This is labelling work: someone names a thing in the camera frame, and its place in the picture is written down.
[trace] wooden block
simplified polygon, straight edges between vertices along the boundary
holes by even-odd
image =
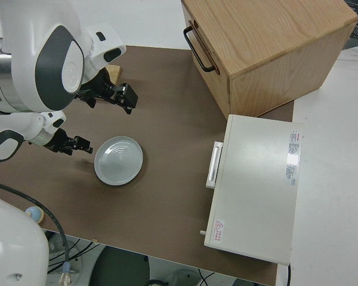
[[[109,64],[108,66],[106,66],[106,69],[109,72],[110,80],[116,85],[119,75],[121,74],[121,67]]]

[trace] black cable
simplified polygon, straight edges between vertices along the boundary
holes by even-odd
[[[160,285],[160,286],[167,286],[166,283],[164,283],[163,281],[161,280],[155,280],[155,279],[152,279],[152,280],[148,280],[148,282],[144,285],[144,286],[151,286],[151,285]]]
[[[77,258],[77,257],[80,257],[80,256],[83,256],[84,254],[88,253],[89,251],[92,251],[93,249],[95,249],[97,246],[99,246],[99,244],[93,246],[91,249],[88,249],[87,251],[85,251],[84,253],[81,253],[79,256],[76,256],[74,258]]]
[[[199,271],[199,275],[200,275],[200,277],[201,277],[202,280],[203,280],[202,283],[200,283],[200,286],[202,286],[203,283],[205,283],[205,286],[208,286],[206,279],[207,279],[208,277],[210,277],[211,275],[215,274],[215,272],[209,274],[208,276],[206,276],[206,277],[204,278],[199,268],[197,269],[197,271]]]
[[[74,259],[74,258],[77,258],[78,255],[80,255],[80,254],[83,253],[86,249],[88,249],[89,247],[91,247],[92,244],[93,244],[93,242],[89,243],[83,250],[81,250],[81,251],[77,252],[76,254],[74,254],[69,260],[72,260],[72,259]],[[63,263],[64,263],[64,261],[55,262],[55,263],[53,263],[53,264],[48,265],[48,267],[54,266],[54,265],[57,265],[57,264],[62,265]]]
[[[74,245],[72,245],[72,246],[68,249],[68,251],[72,250],[72,249],[73,249],[73,247],[74,247],[74,246],[76,246],[76,245],[77,245],[77,243],[78,243],[80,240],[81,240],[81,239],[80,239],[80,238],[78,238],[78,240],[76,241],[76,243],[74,243]],[[52,261],[52,260],[54,260],[54,259],[56,259],[56,258],[58,258],[58,257],[60,257],[60,256],[62,256],[62,255],[64,255],[64,253],[61,253],[61,254],[59,254],[59,255],[57,255],[57,256],[55,256],[55,257],[53,257],[53,258],[50,258],[50,259],[49,259],[49,261]]]
[[[93,244],[93,242],[89,243],[83,250],[81,250],[79,253],[73,255],[69,260],[72,260],[72,259],[75,259],[83,254],[85,254],[85,250],[88,249],[91,245]],[[48,271],[48,274],[55,271],[56,269],[60,268],[62,265],[64,264],[64,262],[56,262],[56,263],[53,263],[53,264],[50,264],[48,265],[48,267],[51,267],[51,266],[54,266],[54,265],[57,265],[55,268],[51,269]]]
[[[27,201],[30,201],[32,204],[35,204],[36,206],[38,206],[40,209],[42,209],[50,218],[51,220],[54,222],[54,224],[56,225],[58,231],[60,232],[61,235],[61,239],[63,241],[63,244],[65,246],[65,261],[69,261],[69,249],[67,246],[67,239],[64,233],[64,230],[62,229],[62,226],[60,224],[60,222],[57,220],[57,218],[54,216],[54,214],[52,214],[52,212],[50,210],[47,209],[47,207],[45,207],[42,203],[40,203],[39,201],[35,200],[34,198],[24,194],[23,192],[20,192],[16,189],[10,188],[6,185],[0,184],[0,189],[10,192],[14,195],[18,195],[21,198],[24,198]]]
[[[286,286],[290,286],[291,284],[291,265],[288,265],[288,281],[286,283]]]

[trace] wooden box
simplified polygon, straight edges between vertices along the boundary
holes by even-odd
[[[343,0],[182,5],[194,62],[226,117],[259,116],[319,88],[357,21]]]

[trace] wooden drawer front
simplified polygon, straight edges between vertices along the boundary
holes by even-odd
[[[196,20],[191,17],[190,13],[187,11],[184,5],[183,12],[187,27],[192,26],[193,28],[193,30],[187,35],[197,54],[199,55],[199,58],[206,67],[215,65],[216,70],[211,72],[203,71],[197,59],[195,59],[195,56],[193,55],[195,65],[206,82],[212,95],[214,96],[224,116],[228,117],[230,114],[229,76],[218,59],[215,51],[213,51],[210,46],[207,45],[206,37],[202,33],[202,29],[197,25]]]

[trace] brown table surface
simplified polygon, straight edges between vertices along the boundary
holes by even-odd
[[[274,285],[277,265],[205,247],[212,190],[205,187],[214,141],[227,120],[187,50],[128,47],[115,64],[119,83],[139,96],[131,115],[106,102],[95,109],[76,100],[64,110],[69,136],[88,139],[93,154],[54,154],[24,143],[0,163],[0,182],[44,203],[66,234],[185,265]],[[292,103],[266,118],[292,119]],[[94,173],[99,146],[115,136],[135,139],[143,150],[141,172],[124,186],[108,186]],[[30,204],[0,191],[19,207]],[[56,231],[52,221],[41,226]]]

